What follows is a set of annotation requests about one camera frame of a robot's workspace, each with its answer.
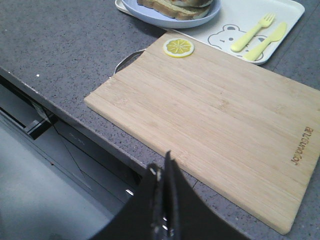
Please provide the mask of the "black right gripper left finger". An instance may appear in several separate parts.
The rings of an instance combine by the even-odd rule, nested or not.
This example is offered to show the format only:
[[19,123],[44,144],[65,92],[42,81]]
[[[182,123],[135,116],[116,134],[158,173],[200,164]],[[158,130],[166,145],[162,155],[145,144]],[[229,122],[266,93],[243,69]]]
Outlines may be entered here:
[[138,189],[120,212],[92,240],[162,240],[165,238],[162,170],[150,164]]

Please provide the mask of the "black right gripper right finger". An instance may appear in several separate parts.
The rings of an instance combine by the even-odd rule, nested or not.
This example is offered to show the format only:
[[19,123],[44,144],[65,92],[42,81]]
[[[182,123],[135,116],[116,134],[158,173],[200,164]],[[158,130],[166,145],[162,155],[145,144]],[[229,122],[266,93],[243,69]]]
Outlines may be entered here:
[[171,152],[165,154],[164,204],[170,240],[247,240],[194,192]]

